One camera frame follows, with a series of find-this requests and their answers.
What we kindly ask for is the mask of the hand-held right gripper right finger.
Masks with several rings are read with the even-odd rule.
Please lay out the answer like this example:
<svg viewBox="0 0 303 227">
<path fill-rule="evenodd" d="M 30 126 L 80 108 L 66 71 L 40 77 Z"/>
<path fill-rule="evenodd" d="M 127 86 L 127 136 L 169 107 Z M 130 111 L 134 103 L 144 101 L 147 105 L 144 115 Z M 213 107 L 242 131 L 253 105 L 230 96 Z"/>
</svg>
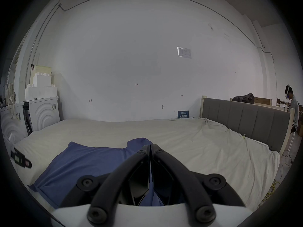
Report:
<svg viewBox="0 0 303 227">
<path fill-rule="evenodd" d="M 154 192 L 165 206 L 185 203 L 189 224 L 212 224 L 213 204 L 245 207 L 225 177 L 192 172 L 156 144 L 150 145 L 150 166 Z"/>
</svg>

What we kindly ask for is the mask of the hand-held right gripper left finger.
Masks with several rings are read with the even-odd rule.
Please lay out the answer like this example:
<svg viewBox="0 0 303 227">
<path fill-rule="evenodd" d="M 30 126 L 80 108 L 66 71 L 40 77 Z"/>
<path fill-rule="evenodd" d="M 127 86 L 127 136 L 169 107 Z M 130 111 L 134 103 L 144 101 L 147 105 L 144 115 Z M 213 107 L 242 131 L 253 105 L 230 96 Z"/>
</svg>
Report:
<svg viewBox="0 0 303 227">
<path fill-rule="evenodd" d="M 152 199 L 150 146 L 145 145 L 114 171 L 81 176 L 59 208 L 90 204 L 86 218 L 92 225 L 113 225 L 117 204 L 139 206 Z"/>
</svg>

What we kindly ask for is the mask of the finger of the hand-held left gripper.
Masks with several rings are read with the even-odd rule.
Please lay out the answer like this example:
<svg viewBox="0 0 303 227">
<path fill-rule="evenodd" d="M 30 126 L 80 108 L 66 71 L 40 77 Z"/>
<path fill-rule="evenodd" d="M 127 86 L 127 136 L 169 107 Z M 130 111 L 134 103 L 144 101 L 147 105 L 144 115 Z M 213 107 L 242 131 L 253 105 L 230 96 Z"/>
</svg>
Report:
<svg viewBox="0 0 303 227">
<path fill-rule="evenodd" d="M 32 163 L 30 160 L 28 160 L 24 154 L 22 154 L 20 151 L 18 151 L 16 148 L 14 148 L 11 151 L 11 158 L 14 160 L 14 162 L 23 167 L 23 168 L 32 168 Z"/>
</svg>

